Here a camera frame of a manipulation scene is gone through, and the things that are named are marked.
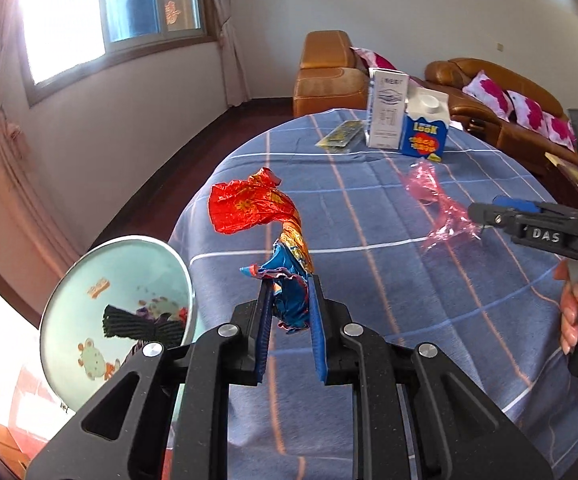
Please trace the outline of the person right hand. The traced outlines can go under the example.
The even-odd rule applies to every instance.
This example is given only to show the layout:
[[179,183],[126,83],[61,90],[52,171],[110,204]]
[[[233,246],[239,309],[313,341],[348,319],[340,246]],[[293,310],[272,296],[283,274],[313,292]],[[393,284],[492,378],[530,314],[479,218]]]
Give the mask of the person right hand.
[[563,282],[559,301],[561,311],[560,347],[567,356],[578,343],[578,282],[570,279],[568,262],[562,260],[554,270],[554,278]]

